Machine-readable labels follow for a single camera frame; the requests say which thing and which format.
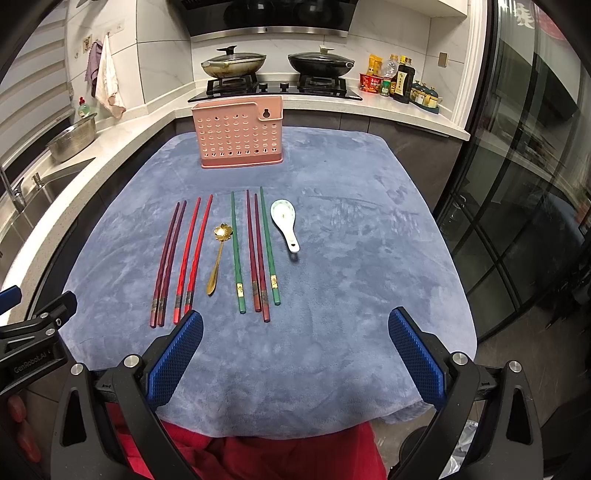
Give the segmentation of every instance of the gas stove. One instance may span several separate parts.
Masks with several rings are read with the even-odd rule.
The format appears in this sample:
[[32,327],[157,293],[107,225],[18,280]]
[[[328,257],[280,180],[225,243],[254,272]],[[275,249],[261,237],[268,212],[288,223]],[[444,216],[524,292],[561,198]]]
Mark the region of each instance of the gas stove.
[[210,80],[207,89],[189,102],[241,95],[316,95],[362,100],[347,88],[343,78],[319,78],[300,75],[298,81],[262,81],[255,74],[232,79]]

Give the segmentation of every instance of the chopstick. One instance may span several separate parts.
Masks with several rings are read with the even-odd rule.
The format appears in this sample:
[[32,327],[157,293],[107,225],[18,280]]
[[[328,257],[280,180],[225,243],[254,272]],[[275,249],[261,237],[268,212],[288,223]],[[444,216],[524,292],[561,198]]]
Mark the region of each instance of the chopstick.
[[244,286],[242,285],[242,267],[240,266],[240,249],[238,247],[238,229],[236,228],[236,204],[234,192],[230,195],[232,203],[232,247],[234,249],[234,274],[236,276],[236,294],[238,295],[238,309],[240,313],[246,313],[244,301]]
[[183,252],[183,263],[181,264],[181,273],[178,275],[177,298],[174,301],[174,316],[173,323],[176,325],[181,318],[181,304],[183,303],[183,289],[184,279],[187,275],[187,263],[189,261],[189,252],[191,250],[191,241],[193,240],[193,231],[195,230],[195,220],[197,220],[197,213],[201,205],[201,197],[195,203],[195,210],[193,211],[193,218],[191,218],[191,225],[187,233],[187,242],[185,243],[185,250]]
[[261,224],[258,216],[258,201],[255,193],[255,222],[256,222],[256,250],[258,251],[259,281],[261,282],[262,319],[270,322],[269,297],[267,296],[267,281],[265,280],[265,264],[262,259]]
[[168,253],[168,245],[170,243],[170,236],[173,234],[174,221],[177,219],[178,207],[180,203],[174,208],[173,218],[170,220],[166,240],[164,241],[164,248],[162,250],[162,257],[160,257],[160,266],[156,275],[156,286],[154,287],[154,297],[152,298],[152,309],[150,310],[150,327],[156,328],[156,310],[158,309],[158,302],[160,299],[160,286],[162,285],[162,275],[164,273],[164,263],[166,262],[166,254]]
[[195,247],[195,254],[193,256],[193,265],[191,266],[191,274],[189,275],[189,286],[187,287],[187,297],[185,298],[185,313],[193,307],[193,296],[195,295],[195,279],[197,278],[197,268],[199,266],[199,255],[201,254],[201,247],[203,245],[203,237],[205,236],[205,226],[209,217],[209,209],[212,206],[213,195],[210,195],[201,221],[201,230],[199,230],[199,237],[197,237],[197,245]]
[[252,239],[251,198],[248,190],[246,191],[246,217],[248,218],[248,251],[251,255],[252,297],[255,304],[255,312],[260,312],[262,310],[261,294],[259,292],[258,278],[256,273],[255,242]]
[[273,303],[281,305],[279,286],[277,285],[277,274],[275,273],[275,261],[273,260],[273,249],[271,248],[271,234],[269,233],[269,222],[267,221],[267,208],[265,207],[265,195],[261,187],[261,210],[262,225],[265,230],[265,244],[267,246],[267,260],[269,262],[269,275],[271,276],[271,289],[273,292]]
[[183,223],[183,214],[185,207],[187,206],[187,200],[183,201],[181,207],[181,213],[178,215],[177,226],[174,229],[173,242],[170,245],[168,251],[168,261],[166,263],[166,272],[164,273],[164,282],[162,283],[162,292],[160,292],[160,302],[158,304],[158,310],[156,311],[156,323],[159,327],[164,326],[164,316],[166,314],[166,299],[168,297],[168,286],[170,285],[170,275],[173,272],[173,261],[174,251],[177,249],[178,232],[181,229],[181,223]]

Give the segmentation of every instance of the glass door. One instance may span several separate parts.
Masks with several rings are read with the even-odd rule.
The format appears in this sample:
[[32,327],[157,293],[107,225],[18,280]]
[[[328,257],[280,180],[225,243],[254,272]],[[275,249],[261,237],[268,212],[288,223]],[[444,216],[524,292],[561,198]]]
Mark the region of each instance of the glass door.
[[480,340],[572,268],[586,246],[591,188],[589,74],[535,2],[495,8],[486,104],[438,218]]

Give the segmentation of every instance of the stove burner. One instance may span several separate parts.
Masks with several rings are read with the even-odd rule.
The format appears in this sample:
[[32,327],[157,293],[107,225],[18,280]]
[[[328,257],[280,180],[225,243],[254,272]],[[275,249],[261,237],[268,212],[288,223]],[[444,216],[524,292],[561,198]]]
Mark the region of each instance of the stove burner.
[[241,92],[243,90],[252,90],[253,92],[256,92],[257,86],[258,80],[256,74],[251,73],[250,75],[244,75],[242,77],[209,80],[207,83],[207,94],[213,95],[214,93],[221,92]]
[[332,92],[332,93],[347,93],[347,82],[340,77],[324,78],[324,77],[310,77],[308,75],[300,75],[298,81],[298,88],[303,91],[311,92]]

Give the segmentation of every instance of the red cloth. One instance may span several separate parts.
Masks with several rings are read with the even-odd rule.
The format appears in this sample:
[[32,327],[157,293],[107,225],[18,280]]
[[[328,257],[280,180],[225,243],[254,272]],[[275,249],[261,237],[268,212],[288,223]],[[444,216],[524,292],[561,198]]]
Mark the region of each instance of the red cloth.
[[[109,404],[129,464],[153,478],[118,406]],[[386,470],[369,423],[297,440],[257,437],[213,439],[162,422],[176,447],[203,480],[384,480]]]

